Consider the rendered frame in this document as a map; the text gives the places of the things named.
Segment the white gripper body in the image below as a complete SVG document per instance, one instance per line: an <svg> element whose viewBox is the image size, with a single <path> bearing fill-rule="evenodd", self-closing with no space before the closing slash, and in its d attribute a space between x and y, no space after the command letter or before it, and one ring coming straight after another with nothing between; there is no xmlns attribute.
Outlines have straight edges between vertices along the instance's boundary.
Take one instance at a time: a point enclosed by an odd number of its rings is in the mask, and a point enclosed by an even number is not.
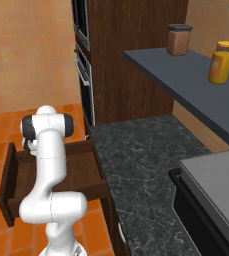
<svg viewBox="0 0 229 256"><path fill-rule="evenodd" d="M36 150L37 150L37 141L36 140L30 141L26 138L23 138L22 139L22 146L32 156L36 155Z"/></svg>

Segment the open brown wooden drawer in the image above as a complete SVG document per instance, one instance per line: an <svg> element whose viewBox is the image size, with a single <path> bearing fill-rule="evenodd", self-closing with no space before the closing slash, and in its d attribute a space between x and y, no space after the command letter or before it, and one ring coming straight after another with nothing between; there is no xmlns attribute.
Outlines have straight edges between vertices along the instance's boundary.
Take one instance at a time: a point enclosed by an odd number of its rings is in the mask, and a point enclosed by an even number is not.
<svg viewBox="0 0 229 256"><path fill-rule="evenodd" d="M108 197L108 186L92 141L69 143L65 150L67 176L53 191L82 192L88 201ZM17 152L15 144L10 143L0 185L0 210L8 227L14 226L20 203L32 190L35 179L35 158L26 151Z"/></svg>

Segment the dark grey dining counter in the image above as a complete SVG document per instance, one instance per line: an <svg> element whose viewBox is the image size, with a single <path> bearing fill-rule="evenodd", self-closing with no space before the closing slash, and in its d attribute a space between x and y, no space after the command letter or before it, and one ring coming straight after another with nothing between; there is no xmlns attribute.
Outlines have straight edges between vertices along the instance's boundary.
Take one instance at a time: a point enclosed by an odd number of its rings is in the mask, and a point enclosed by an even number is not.
<svg viewBox="0 0 229 256"><path fill-rule="evenodd" d="M124 56L229 145L229 80L224 85L208 81L210 58L191 50L174 57L165 48Z"/></svg>

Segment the brown base cupboard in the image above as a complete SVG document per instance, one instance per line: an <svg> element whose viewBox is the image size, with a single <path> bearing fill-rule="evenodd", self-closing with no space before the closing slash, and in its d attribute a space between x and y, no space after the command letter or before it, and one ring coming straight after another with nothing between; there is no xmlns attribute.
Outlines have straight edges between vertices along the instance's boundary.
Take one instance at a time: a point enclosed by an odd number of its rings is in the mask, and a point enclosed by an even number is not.
<svg viewBox="0 0 229 256"><path fill-rule="evenodd" d="M129 248L122 240L118 229L119 217L112 198L102 198L101 206L115 256L130 256Z"/></svg>

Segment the tall brown wooden cabinet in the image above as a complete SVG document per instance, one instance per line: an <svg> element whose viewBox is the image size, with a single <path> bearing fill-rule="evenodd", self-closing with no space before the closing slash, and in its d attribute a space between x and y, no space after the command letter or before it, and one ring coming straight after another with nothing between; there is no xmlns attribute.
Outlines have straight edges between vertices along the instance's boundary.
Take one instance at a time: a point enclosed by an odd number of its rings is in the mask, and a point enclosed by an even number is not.
<svg viewBox="0 0 229 256"><path fill-rule="evenodd" d="M188 0L88 0L95 123L170 114L173 98L130 63L127 50L164 48Z"/></svg>

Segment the black built-in microwave oven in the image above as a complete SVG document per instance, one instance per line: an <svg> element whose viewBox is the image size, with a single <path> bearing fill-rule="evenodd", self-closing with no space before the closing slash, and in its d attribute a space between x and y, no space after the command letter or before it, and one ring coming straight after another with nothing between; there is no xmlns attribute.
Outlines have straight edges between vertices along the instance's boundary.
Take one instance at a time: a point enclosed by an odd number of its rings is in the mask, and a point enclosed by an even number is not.
<svg viewBox="0 0 229 256"><path fill-rule="evenodd" d="M71 0L74 31L87 50L90 50L87 0Z"/></svg>

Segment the brown jar with dark lid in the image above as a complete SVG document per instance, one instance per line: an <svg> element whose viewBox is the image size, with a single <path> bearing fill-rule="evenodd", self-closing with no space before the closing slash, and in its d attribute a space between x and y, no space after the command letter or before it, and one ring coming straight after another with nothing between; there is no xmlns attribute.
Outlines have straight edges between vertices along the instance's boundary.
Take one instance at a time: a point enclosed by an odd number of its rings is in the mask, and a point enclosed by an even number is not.
<svg viewBox="0 0 229 256"><path fill-rule="evenodd" d="M170 24L168 26L167 53L172 56L186 55L192 29L192 26L186 24Z"/></svg>

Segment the grey and black stove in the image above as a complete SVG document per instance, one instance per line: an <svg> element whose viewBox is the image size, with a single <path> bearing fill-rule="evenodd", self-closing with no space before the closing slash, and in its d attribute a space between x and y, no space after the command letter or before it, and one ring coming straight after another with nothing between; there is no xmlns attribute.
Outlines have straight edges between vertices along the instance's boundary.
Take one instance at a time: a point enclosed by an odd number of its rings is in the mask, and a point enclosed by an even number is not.
<svg viewBox="0 0 229 256"><path fill-rule="evenodd" d="M184 159L169 177L172 208L196 256L229 256L229 150Z"/></svg>

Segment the yellow jar with orange lid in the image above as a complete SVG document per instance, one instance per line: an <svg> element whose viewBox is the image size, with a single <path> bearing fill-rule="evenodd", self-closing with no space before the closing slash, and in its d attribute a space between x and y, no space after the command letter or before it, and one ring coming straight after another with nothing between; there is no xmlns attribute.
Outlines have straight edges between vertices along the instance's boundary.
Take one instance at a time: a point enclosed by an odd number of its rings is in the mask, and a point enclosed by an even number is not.
<svg viewBox="0 0 229 256"><path fill-rule="evenodd" d="M225 84L229 78L229 41L219 41L211 59L208 81Z"/></svg>

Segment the black built-in wall oven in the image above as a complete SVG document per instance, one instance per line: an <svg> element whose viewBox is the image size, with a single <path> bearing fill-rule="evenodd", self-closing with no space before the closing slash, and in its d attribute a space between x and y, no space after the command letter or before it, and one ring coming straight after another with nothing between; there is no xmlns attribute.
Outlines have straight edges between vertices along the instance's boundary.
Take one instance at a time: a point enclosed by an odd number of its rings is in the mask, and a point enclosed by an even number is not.
<svg viewBox="0 0 229 256"><path fill-rule="evenodd" d="M89 126L94 126L95 112L94 112L94 96L93 96L91 64L78 44L76 44L74 51L76 53L76 58L83 64L84 68L86 69L86 73L90 79L89 86L84 86L80 77L79 77L79 83L80 83L81 102L82 102L82 107L86 116L87 123Z"/></svg>

